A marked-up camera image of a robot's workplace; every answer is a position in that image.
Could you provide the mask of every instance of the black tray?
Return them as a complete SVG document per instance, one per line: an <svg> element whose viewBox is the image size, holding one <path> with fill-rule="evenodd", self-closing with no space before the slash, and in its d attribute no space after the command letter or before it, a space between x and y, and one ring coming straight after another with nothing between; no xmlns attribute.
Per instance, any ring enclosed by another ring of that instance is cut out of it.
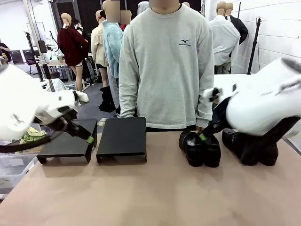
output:
<svg viewBox="0 0 301 226"><path fill-rule="evenodd" d="M146 161L146 120L144 117L107 119L96 154L101 157L144 155Z"/></svg>
<svg viewBox="0 0 301 226"><path fill-rule="evenodd" d="M87 129L94 138L94 143L89 144L79 137L72 137L68 133L63 133L53 142L45 145L44 149L38 154L37 158L44 164L47 158L61 157L82 157L84 156L89 163L93 146L97 145L97 120L74 120L74 123Z"/></svg>

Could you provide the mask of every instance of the black jacket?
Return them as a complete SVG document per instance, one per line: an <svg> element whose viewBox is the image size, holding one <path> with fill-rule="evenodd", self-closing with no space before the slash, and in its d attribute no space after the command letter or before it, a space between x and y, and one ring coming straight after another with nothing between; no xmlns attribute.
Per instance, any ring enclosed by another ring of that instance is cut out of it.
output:
<svg viewBox="0 0 301 226"><path fill-rule="evenodd" d="M241 44L244 42L244 40L246 40L246 37L248 36L249 31L240 19L237 19L233 16L230 16L230 19L231 19L231 22L233 23L233 25L235 26L235 28L240 33L239 44Z"/></svg>

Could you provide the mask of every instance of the maroon sweater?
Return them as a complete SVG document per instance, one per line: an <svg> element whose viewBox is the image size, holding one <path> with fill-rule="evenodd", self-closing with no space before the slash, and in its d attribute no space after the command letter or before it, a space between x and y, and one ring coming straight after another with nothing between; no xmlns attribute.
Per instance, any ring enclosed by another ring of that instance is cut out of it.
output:
<svg viewBox="0 0 301 226"><path fill-rule="evenodd" d="M57 36L58 47L65 55L65 62L69 66L76 66L88 56L88 43L81 34L73 29L61 29Z"/></svg>

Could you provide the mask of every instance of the tan coat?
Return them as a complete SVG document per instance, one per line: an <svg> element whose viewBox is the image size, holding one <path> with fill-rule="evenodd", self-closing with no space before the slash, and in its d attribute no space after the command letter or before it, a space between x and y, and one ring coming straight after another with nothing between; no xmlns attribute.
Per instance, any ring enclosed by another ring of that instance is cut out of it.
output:
<svg viewBox="0 0 301 226"><path fill-rule="evenodd" d="M91 33L91 50L93 60L97 64L101 64L104 67L108 66L107 59L104 54L103 47L103 24L100 23L98 27L94 28Z"/></svg>

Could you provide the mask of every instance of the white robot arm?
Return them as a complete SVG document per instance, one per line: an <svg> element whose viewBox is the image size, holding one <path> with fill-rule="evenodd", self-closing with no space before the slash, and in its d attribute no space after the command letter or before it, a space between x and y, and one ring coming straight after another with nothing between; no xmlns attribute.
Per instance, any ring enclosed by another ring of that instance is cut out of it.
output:
<svg viewBox="0 0 301 226"><path fill-rule="evenodd" d="M21 69L13 65L2 66L0 139L19 139L35 121L55 131L66 131L72 136L91 141L87 131L84 128L79 129L72 122L77 115L77 101L87 103L89 99L85 93L77 91L47 92L39 82Z"/></svg>
<svg viewBox="0 0 301 226"><path fill-rule="evenodd" d="M298 75L284 78L276 85L266 84L238 90L236 85L230 96L213 88L204 92L204 100L222 100L213 110L213 120L199 135L202 140L224 128L238 129L254 137L250 149L261 150L280 140L301 119L301 65L282 59Z"/></svg>

